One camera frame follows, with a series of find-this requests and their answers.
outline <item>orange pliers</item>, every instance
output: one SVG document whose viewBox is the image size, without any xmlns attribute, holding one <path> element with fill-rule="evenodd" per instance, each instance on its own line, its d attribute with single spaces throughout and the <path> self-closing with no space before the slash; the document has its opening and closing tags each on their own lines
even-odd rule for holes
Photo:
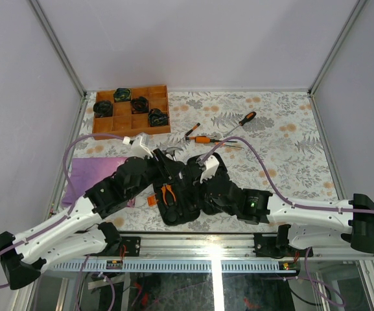
<svg viewBox="0 0 374 311">
<path fill-rule="evenodd" d="M 161 190 L 162 190 L 163 201 L 165 202 L 166 206 L 169 206 L 168 205 L 168 201 L 167 201 L 167 194 L 171 194 L 172 195 L 173 203 L 176 202 L 175 193 L 174 193 L 174 191 L 172 191 L 172 187 L 170 185 L 164 185 L 164 186 L 162 186 Z"/>
</svg>

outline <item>tabletop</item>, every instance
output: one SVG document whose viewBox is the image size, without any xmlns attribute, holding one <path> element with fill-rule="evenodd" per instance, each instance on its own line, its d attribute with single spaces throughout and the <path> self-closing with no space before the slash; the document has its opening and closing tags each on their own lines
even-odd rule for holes
<svg viewBox="0 0 374 311">
<path fill-rule="evenodd" d="M 197 122 L 193 135 L 221 135 L 237 125 L 243 116 L 256 111 L 256 118 L 232 135 L 245 138 L 263 158 L 274 183 L 287 196 L 314 200 L 335 200 L 336 191 L 323 151 L 318 128 L 304 92 L 169 92 L 171 133 L 151 135 L 149 147 L 182 148 L 178 161 L 208 152 L 211 145 L 196 144 L 183 137 Z M 96 93 L 86 97 L 86 112 L 79 136 L 92 132 Z M 272 190 L 265 173 L 248 148 L 219 148 L 230 178 L 240 188 Z M 115 139 L 92 138 L 76 145 L 73 157 L 129 157 L 130 149 Z M 225 213 L 200 217 L 188 224 L 167 226 L 157 206 L 149 207 L 152 186 L 136 198 L 134 207 L 110 217 L 119 230 L 212 233 L 273 232 L 277 224 L 249 225 Z"/>
</svg>

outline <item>robotic arm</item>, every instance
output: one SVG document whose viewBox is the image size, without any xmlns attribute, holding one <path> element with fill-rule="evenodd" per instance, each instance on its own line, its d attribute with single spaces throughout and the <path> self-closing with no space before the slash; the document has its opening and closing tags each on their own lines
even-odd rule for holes
<svg viewBox="0 0 374 311">
<path fill-rule="evenodd" d="M 374 209 L 374 203 L 363 194 L 355 194 L 352 201 L 337 202 L 289 198 L 294 203 L 290 205 L 269 191 L 238 188 L 229 180 L 227 168 L 216 153 L 205 162 L 196 156 L 185 164 L 169 159 L 160 149 L 151 152 L 144 139 L 145 136 L 139 135 L 131 141 L 136 156 L 129 157 L 112 176 L 90 188 L 74 206 L 22 233 L 0 234 L 0 251 L 24 241 L 0 256 L 11 289 L 30 284 L 59 262 L 99 252 L 115 254 L 122 239 L 115 226 L 103 219 L 126 207 L 129 200 L 151 184 L 167 225 L 193 221 L 200 211 L 210 215 L 236 215 L 237 219 L 253 225 L 282 224 L 273 244 L 263 239 L 258 244 L 263 247 L 263 255 L 276 257 L 309 246 L 329 245 L 324 236 L 333 238 L 339 245 L 350 243 L 353 249 L 374 253 L 373 214 L 307 211 L 294 207 L 295 203 L 301 203 Z M 64 221 L 55 225 L 62 218 Z M 309 232 L 306 225 L 323 229 Z M 29 236 L 36 233 L 39 235 L 30 240 Z"/>
</svg>

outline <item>white wall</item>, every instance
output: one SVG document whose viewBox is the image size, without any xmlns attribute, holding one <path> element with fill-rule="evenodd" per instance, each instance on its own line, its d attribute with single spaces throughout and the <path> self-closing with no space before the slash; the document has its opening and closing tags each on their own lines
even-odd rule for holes
<svg viewBox="0 0 374 311">
<path fill-rule="evenodd" d="M 374 0 L 354 25 L 316 99 L 346 191 L 374 201 Z"/>
<path fill-rule="evenodd" d="M 40 0 L 86 89 L 307 89 L 356 0 Z"/>
<path fill-rule="evenodd" d="M 27 2 L 0 0 L 0 233 L 43 219 L 78 104 Z M 0 290 L 0 310 L 11 295 Z"/>
</svg>

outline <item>floral tablecloth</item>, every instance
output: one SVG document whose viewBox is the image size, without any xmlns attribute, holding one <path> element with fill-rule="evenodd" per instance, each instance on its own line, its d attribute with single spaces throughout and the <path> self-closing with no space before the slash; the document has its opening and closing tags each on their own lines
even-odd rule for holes
<svg viewBox="0 0 374 311">
<path fill-rule="evenodd" d="M 80 136 L 92 132 L 96 93 L 87 95 L 86 114 Z M 237 128 L 234 135 L 247 139 L 264 159 L 273 181 L 283 194 L 315 200 L 335 200 L 331 173 L 307 94 L 303 92 L 170 92 L 172 132 L 150 136 L 150 148 L 182 148 L 178 161 L 206 153 L 210 146 L 185 141 L 183 136 L 197 122 L 194 135 L 222 135 L 234 127 L 245 113 L 257 112 L 255 120 Z M 218 149 L 231 179 L 239 186 L 270 189 L 266 176 L 254 155 L 245 148 Z M 73 157 L 131 156 L 130 149 L 114 139 L 87 139 L 76 146 Z M 137 198 L 135 207 L 125 208 L 108 220 L 125 231 L 182 232 L 269 232 L 274 224 L 248 225 L 227 214 L 208 216 L 184 225 L 165 225 L 156 206 L 149 207 L 147 188 Z"/>
</svg>

